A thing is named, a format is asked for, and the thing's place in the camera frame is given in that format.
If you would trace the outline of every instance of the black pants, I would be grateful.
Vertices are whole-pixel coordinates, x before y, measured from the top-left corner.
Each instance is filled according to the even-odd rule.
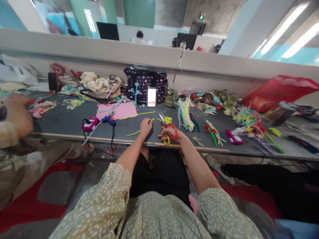
[[[174,195],[192,210],[188,198],[189,179],[179,152],[156,151],[152,169],[144,155],[140,153],[132,175],[130,198],[150,191],[163,196]]]
[[[293,173],[280,166],[259,164],[226,164],[224,171],[270,192],[285,219],[319,224],[319,194],[309,192],[305,185],[319,185],[319,171]]]

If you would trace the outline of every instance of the gray table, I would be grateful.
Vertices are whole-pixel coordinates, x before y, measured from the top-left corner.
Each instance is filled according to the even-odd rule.
[[[31,97],[36,98],[38,96],[44,97],[47,95],[47,92],[33,92]],[[97,104],[95,102],[85,102],[74,110],[69,110],[66,108],[67,104],[63,105],[64,99],[66,99],[66,97],[59,94],[53,95],[47,99],[56,102],[57,106],[44,113],[42,118],[35,119],[32,136],[84,140],[83,131],[81,129],[82,120],[96,115]],[[161,132],[161,124],[159,120],[157,120],[157,118],[159,118],[159,112],[162,111],[165,116],[172,117],[172,123],[178,127],[177,110],[167,108],[164,104],[159,104],[155,108],[137,107],[137,113],[151,111],[156,111],[156,113],[139,115],[126,120],[116,120],[114,143],[130,144],[136,139],[138,134],[129,137],[127,135],[138,131],[142,120],[145,117],[149,117],[155,118],[155,120],[153,121],[153,130],[147,138],[146,144],[152,147],[179,148],[180,146],[178,143],[172,142],[171,145],[165,146],[157,138],[157,135]],[[284,154],[277,153],[276,150],[274,150],[275,154],[271,155],[258,142],[246,136],[242,137],[246,143],[235,146],[230,143],[225,135],[225,130],[236,128],[236,123],[232,120],[232,117],[224,115],[222,111],[218,112],[217,115],[204,114],[197,107],[191,108],[191,111],[194,113],[194,116],[200,125],[201,132],[186,132],[182,127],[181,130],[185,132],[190,139],[194,136],[201,139],[200,142],[204,144],[205,148],[198,147],[198,144],[193,142],[194,146],[196,146],[200,152],[285,160],[319,161],[319,156],[309,153],[303,147],[283,137],[284,135],[282,137],[272,135],[275,142],[284,150]],[[220,136],[227,141],[224,143],[224,146],[215,146],[212,136],[206,133],[205,120],[209,120],[219,131]],[[296,125],[306,125],[308,129],[319,128],[318,124],[309,123],[301,117],[292,117],[289,121]],[[286,126],[278,127],[278,129],[282,133],[290,131]],[[105,123],[94,132],[90,140],[91,142],[109,143],[111,138],[112,127],[108,123]]]

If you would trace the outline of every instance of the fluorescent light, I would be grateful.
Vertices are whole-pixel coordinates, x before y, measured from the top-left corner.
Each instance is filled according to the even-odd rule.
[[[319,31],[319,23],[316,23],[313,25],[304,35],[302,35],[301,38],[298,39],[298,41],[293,44],[288,51],[285,52],[284,55],[282,55],[283,58],[290,58],[294,54],[296,54],[304,45],[307,44],[308,41],[310,41]]]
[[[256,55],[256,53],[259,51],[259,49],[265,44],[265,42],[267,41],[267,39],[265,39],[263,42],[262,42],[262,44],[257,48],[257,50],[254,52],[254,54],[251,56],[251,58],[253,58],[255,55]]]
[[[90,9],[84,9],[84,13],[91,32],[96,32]]]
[[[305,10],[308,4],[309,2],[302,3],[292,12],[292,14],[287,18],[287,20],[282,24],[282,26],[262,49],[262,54],[265,54],[267,53],[267,51],[269,51],[269,49],[276,43],[276,41],[278,41],[278,39],[284,34],[288,27],[297,19],[297,17],[303,12],[303,10]]]

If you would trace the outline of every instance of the polka dot bag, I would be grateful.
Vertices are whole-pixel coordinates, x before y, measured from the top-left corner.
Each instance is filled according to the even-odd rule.
[[[141,103],[146,102],[147,88],[155,87],[156,88],[156,98],[158,103],[162,103],[165,100],[167,94],[167,79],[166,73],[155,73],[147,70],[138,70],[132,68],[126,68],[124,73],[127,75],[127,88],[126,95],[129,100],[135,100],[135,94],[131,91],[131,88],[136,91],[135,83],[138,82],[139,94],[137,95],[137,101]]]

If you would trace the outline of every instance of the blue glue gun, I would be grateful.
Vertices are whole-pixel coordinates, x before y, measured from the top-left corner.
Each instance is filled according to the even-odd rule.
[[[113,117],[112,116],[105,116],[103,119],[102,119],[102,122],[103,123],[106,123],[108,122],[110,125],[112,125],[113,127],[116,126],[116,122],[113,121]]]

